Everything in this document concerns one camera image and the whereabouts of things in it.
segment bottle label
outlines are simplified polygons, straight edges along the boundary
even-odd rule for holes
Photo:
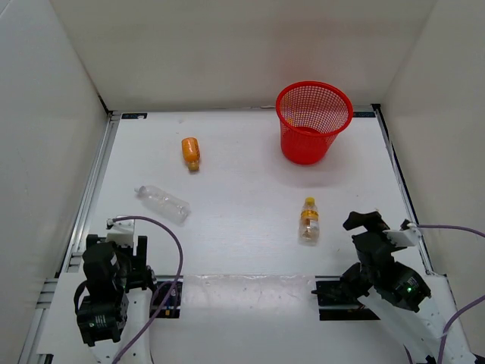
[[[195,155],[200,158],[199,142],[196,138],[190,137],[182,140],[182,151],[186,159]]]
[[[313,210],[302,211],[302,218],[310,218],[312,220],[318,221],[318,212]]]
[[[318,221],[310,220],[310,228],[311,229],[318,229]]]

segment transparent plastic sheet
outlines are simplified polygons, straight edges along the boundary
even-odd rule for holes
[[[153,323],[153,359],[405,364],[381,322],[320,321],[314,289],[314,276],[184,275],[180,318]]]

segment white wall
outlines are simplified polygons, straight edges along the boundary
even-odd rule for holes
[[[485,2],[439,0],[383,103],[421,223],[485,231]],[[434,268],[459,307],[485,293],[485,241],[426,234]],[[485,355],[485,305],[462,319]]]
[[[48,0],[0,0],[0,362],[17,362],[106,115]]]
[[[435,0],[51,0],[110,109],[274,105],[323,80],[380,102]]]

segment white table surface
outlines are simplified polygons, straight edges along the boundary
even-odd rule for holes
[[[183,163],[184,137],[199,139],[198,174]],[[135,198],[133,188],[141,184],[192,207],[182,227],[160,218],[180,238],[185,264],[181,317],[155,320],[150,330],[155,364],[407,363],[381,322],[320,322],[310,294],[315,275],[340,275],[357,262],[351,233],[342,228],[350,211],[378,209],[392,228],[407,217],[375,118],[355,118],[313,166],[283,157],[273,110],[122,120],[90,232],[105,236],[106,218],[117,215],[159,218]],[[297,240],[306,196],[315,197],[321,212],[316,246]],[[172,275],[178,256],[169,236],[144,221],[136,223],[136,234],[148,235],[155,272]],[[424,274],[417,248],[395,256]],[[38,349],[54,354],[54,364],[93,362],[72,303],[83,279],[82,271],[59,279]],[[428,277],[427,283],[449,317],[455,308],[446,279]]]
[[[185,137],[199,140],[198,174],[183,163]],[[143,184],[186,200],[192,214],[185,225],[144,208],[133,192]],[[316,246],[298,242],[307,196],[320,209]],[[100,236],[117,215],[160,219],[183,245],[185,275],[340,275],[357,260],[342,228],[352,210],[378,209],[392,228],[408,217],[376,118],[355,118],[322,162],[301,166],[281,153],[275,110],[151,112],[145,120],[121,120],[93,208],[89,230]],[[171,238],[144,221],[136,234],[149,237],[155,273],[172,275],[178,253]],[[423,271],[416,249],[398,256]]]

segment mesh basket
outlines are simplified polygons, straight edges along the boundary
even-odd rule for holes
[[[284,89],[276,100],[281,150],[292,162],[320,161],[336,136],[352,120],[352,103],[339,89],[322,82],[303,81]]]

